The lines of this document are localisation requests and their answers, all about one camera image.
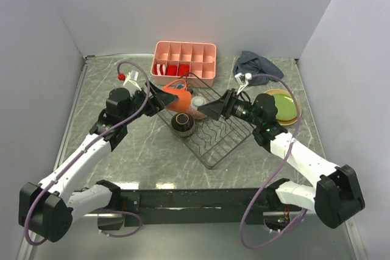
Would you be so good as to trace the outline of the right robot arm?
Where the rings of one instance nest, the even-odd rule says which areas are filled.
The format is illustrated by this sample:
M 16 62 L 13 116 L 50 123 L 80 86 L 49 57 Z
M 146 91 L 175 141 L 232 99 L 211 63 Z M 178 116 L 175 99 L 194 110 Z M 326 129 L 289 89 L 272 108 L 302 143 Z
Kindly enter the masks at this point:
M 256 143 L 285 159 L 310 183 L 305 186 L 284 181 L 267 195 L 270 208 L 281 210 L 285 205 L 305 208 L 314 211 L 330 228 L 340 226 L 365 208 L 355 170 L 327 161 L 294 138 L 276 119 L 274 96 L 261 93 L 250 103 L 239 99 L 235 90 L 227 90 L 218 100 L 197 109 L 214 120 L 233 116 L 252 125 Z

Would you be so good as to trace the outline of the orange mug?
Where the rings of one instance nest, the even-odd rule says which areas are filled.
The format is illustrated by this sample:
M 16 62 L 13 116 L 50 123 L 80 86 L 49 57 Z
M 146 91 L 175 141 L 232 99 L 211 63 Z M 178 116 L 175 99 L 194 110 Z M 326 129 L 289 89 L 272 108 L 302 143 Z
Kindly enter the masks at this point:
M 183 85 L 182 88 L 171 88 L 171 86 L 175 83 L 181 83 Z M 175 111 L 178 113 L 185 113 L 190 107 L 191 104 L 191 93 L 188 91 L 187 82 L 185 79 L 176 79 L 170 82 L 167 85 L 164 85 L 162 88 L 163 91 L 169 94 L 173 94 L 178 97 L 173 103 L 169 104 L 166 108 Z

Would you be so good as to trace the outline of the black bowl gold rim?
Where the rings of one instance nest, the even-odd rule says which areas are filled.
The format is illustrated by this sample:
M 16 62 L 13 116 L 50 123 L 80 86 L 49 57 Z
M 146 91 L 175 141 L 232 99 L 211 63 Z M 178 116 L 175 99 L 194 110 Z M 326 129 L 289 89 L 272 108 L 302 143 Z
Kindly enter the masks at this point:
M 195 120 L 187 113 L 177 113 L 171 118 L 171 130 L 181 138 L 191 136 L 195 129 Z

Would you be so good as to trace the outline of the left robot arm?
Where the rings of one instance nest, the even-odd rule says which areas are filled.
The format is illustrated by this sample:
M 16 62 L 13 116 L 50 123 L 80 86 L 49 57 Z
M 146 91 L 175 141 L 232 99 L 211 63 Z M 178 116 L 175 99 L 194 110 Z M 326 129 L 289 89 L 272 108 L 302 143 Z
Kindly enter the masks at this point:
M 128 124 L 142 115 L 153 116 L 178 99 L 151 82 L 133 94 L 126 88 L 111 90 L 105 108 L 77 150 L 39 183 L 26 183 L 21 188 L 18 221 L 26 241 L 36 245 L 29 236 L 34 232 L 44 241 L 57 242 L 73 222 L 97 209 L 123 213 L 119 186 L 101 180 L 86 191 L 75 189 L 88 171 L 124 139 Z

